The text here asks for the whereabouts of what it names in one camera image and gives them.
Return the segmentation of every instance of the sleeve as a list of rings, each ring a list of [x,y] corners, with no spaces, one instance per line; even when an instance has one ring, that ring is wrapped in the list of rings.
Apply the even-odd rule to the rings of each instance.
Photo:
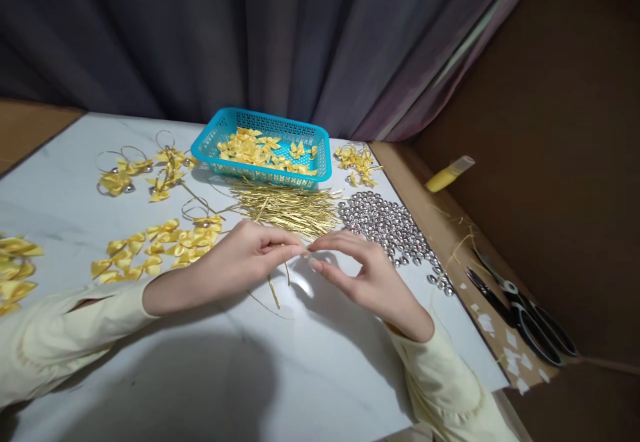
[[[445,441],[517,441],[489,390],[436,330],[426,343],[387,325],[400,358],[416,418]]]
[[[142,305],[151,280],[53,295],[0,319],[0,410],[50,392],[154,320]],[[73,310],[90,299],[98,302]]]

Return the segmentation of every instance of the scissor blade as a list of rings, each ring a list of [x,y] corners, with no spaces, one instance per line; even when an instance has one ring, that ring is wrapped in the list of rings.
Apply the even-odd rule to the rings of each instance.
[[[502,278],[502,276],[500,276],[500,274],[498,274],[498,272],[491,266],[491,263],[489,262],[489,258],[486,255],[478,252],[478,250],[475,247],[473,248],[473,251],[475,252],[478,259],[480,259],[480,262],[482,262],[482,265],[484,265],[487,268],[487,270],[491,272],[492,276],[498,281],[498,283],[500,285],[504,284],[504,281],[505,281],[504,278]]]

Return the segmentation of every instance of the blue plastic basket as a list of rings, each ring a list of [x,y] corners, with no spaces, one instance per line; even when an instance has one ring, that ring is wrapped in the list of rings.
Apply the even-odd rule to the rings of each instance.
[[[278,157],[284,155],[296,164],[308,165],[309,170],[317,169],[317,174],[303,175],[220,159],[218,142],[226,142],[231,134],[237,132],[238,127],[259,130],[266,137],[280,137],[281,140],[278,142],[280,148],[275,150],[274,154]],[[300,141],[307,149],[313,145],[318,146],[314,160],[310,160],[309,154],[305,154],[298,160],[292,160],[289,155],[291,142],[298,144]],[[191,153],[196,159],[209,164],[214,173],[244,176],[248,179],[278,185],[312,189],[318,182],[324,182],[331,176],[329,134],[322,127],[236,107],[225,107],[216,112],[193,142]]]

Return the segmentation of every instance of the finger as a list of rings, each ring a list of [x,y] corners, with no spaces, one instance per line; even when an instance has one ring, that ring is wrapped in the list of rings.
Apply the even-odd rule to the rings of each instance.
[[[356,280],[328,262],[314,260],[311,262],[311,265],[313,270],[322,274],[326,280],[342,290],[348,297],[351,296],[354,285],[357,283]]]
[[[349,255],[361,264],[367,260],[367,246],[363,241],[351,239],[347,237],[328,237],[326,239],[316,240],[312,246],[309,246],[312,252],[320,250],[335,250]]]
[[[280,245],[279,247],[272,248],[269,253],[262,255],[261,259],[267,266],[267,269],[272,271],[278,265],[284,264],[284,262],[296,255],[302,254],[304,251],[305,248],[299,245]]]
[[[335,232],[329,232],[327,234],[322,235],[321,237],[318,237],[316,240],[314,240],[314,242],[312,242],[311,244],[309,244],[309,250],[313,251],[315,250],[314,247],[316,246],[316,244],[320,243],[324,243],[326,241],[334,241],[334,240],[346,240],[346,241],[354,241],[354,242],[360,242],[361,239],[358,238],[358,236],[354,233],[351,233],[349,231],[335,231]]]
[[[301,247],[304,247],[304,244],[299,237],[296,237],[294,234],[284,229],[258,226],[257,230],[259,231],[262,247],[265,247],[266,245],[280,244],[300,245]]]

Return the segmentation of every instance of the white marble table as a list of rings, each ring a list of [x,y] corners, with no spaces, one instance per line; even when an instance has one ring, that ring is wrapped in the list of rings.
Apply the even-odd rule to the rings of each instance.
[[[104,258],[108,241],[180,217],[191,198],[177,187],[170,199],[148,203],[143,177],[134,178],[138,189],[132,194],[100,196],[93,164],[98,152],[134,145],[151,155],[161,129],[174,134],[176,148],[187,150],[202,127],[90,113],[0,180],[0,230],[26,234],[45,250],[34,260],[32,279],[39,286],[24,304],[90,283],[89,266]],[[332,140],[332,150],[342,143]],[[333,164],[328,184],[342,188],[346,172]],[[213,208],[232,204],[211,188],[208,174],[194,169],[185,180]],[[382,172],[377,180],[376,192],[400,202]],[[226,217],[223,230],[240,219]],[[182,220],[181,228],[190,227]],[[340,254],[337,261],[347,273],[359,268]],[[13,440],[370,441],[410,426],[401,362],[380,322],[303,260],[291,266],[292,287],[282,271],[273,282],[280,313],[292,321],[249,297],[168,317],[20,411]],[[484,384],[506,387],[457,298],[425,281],[430,270],[411,264],[399,272]],[[267,284],[253,293],[275,309]]]

